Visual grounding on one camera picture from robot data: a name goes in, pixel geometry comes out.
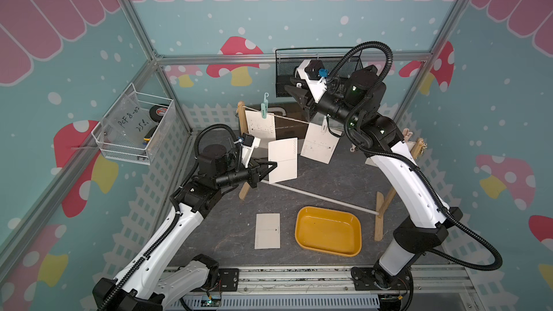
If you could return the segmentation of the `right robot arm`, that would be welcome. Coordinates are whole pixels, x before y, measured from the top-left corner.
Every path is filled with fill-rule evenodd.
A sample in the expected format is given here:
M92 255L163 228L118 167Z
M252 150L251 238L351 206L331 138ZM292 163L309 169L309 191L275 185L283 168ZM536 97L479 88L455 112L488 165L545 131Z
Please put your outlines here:
M342 135L383 172L408 211L408 217L394 230L392 242L370 272L352 270L353 279L381 290L391 289L425 253L481 272L500 269L503 258L499 251L462 224L462 211L449 207L434 190L394 120L379 114L386 91L384 80L392 66L392 49L382 42L370 41L353 47L331 70L320 59L304 60L285 86L308 119L320 113L342 124ZM439 251L437 248L451 227L486 248L493 262L470 263Z

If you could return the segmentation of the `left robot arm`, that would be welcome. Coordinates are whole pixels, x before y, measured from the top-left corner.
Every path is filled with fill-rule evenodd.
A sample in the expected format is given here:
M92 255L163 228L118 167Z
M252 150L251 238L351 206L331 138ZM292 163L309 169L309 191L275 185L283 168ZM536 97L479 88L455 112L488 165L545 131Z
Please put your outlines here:
M98 310L165 310L196 289L221 291L219 263L195 256L163 277L185 240L227 193L246 183L255 188L277 168L276 161L251 158L253 135L237 136L228 125L205 128L194 141L194 165L169 196L171 210L145 247L112 279L100 279L93 297Z

